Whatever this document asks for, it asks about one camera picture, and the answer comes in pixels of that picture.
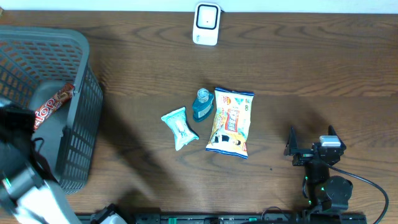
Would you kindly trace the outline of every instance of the basket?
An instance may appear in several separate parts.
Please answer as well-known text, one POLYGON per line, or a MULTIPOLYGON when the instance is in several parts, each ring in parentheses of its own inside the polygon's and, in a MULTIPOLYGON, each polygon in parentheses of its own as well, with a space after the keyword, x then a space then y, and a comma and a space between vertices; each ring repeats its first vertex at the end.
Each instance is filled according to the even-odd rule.
POLYGON ((39 153, 66 194, 87 182, 102 109, 88 55, 87 40, 74 30, 0 27, 0 97, 36 110, 64 84, 75 87, 72 100, 33 135, 44 138, 39 153))

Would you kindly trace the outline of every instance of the white wall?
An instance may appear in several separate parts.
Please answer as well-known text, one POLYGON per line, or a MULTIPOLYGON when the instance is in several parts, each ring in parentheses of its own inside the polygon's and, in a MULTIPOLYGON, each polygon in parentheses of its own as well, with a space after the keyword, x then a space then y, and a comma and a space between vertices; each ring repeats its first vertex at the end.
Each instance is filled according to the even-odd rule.
MULTIPOLYGON (((192 12, 196 0, 0 0, 4 9, 192 12)), ((208 0, 226 12, 397 14, 398 0, 208 0)))

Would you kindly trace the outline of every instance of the mouthwash bottle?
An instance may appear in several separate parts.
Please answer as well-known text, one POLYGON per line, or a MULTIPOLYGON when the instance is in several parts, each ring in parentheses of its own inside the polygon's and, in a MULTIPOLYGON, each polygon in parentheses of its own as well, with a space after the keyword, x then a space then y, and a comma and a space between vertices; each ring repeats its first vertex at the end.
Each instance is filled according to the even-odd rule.
POLYGON ((201 88, 198 91, 198 97, 192 104, 193 120, 196 122, 203 121, 213 111, 214 95, 207 89, 201 88))

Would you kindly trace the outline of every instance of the black square outline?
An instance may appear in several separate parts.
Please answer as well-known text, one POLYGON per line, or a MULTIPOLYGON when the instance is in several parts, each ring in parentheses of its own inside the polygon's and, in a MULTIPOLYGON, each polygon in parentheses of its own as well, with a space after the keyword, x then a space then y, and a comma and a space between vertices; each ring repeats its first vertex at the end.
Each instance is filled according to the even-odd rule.
POLYGON ((217 21, 218 20, 218 7, 217 6, 211 6, 211 5, 207 5, 207 4, 201 4, 201 5, 199 5, 198 6, 198 10, 197 10, 197 28, 200 28, 200 29, 209 29, 209 30, 213 30, 213 29, 215 29, 216 27, 217 27, 217 21), (215 7, 216 8, 216 21, 215 21, 215 23, 214 23, 214 27, 213 28, 206 28, 206 27, 200 27, 199 25, 198 25, 198 18, 199 18, 199 10, 200 10, 200 7, 201 6, 208 6, 208 7, 215 7))

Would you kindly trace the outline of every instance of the wood grain surface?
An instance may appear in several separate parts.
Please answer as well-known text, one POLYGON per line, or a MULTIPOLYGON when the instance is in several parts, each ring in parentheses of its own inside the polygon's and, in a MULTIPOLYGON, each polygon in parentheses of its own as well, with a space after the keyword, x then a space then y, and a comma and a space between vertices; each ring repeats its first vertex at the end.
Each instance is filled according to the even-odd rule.
MULTIPOLYGON (((301 209, 289 126, 309 147, 332 124, 348 147, 336 167, 382 186, 383 223, 398 222, 398 16, 224 13, 214 47, 192 42, 193 13, 5 11, 0 24, 75 29, 90 43, 104 108, 88 184, 67 197, 76 212, 301 209), (195 123, 191 105, 216 86, 256 94, 248 160, 205 151, 214 112, 195 123), (181 106, 200 140, 176 152, 160 117, 181 106)), ((372 223, 382 194, 348 179, 349 210, 372 223)))

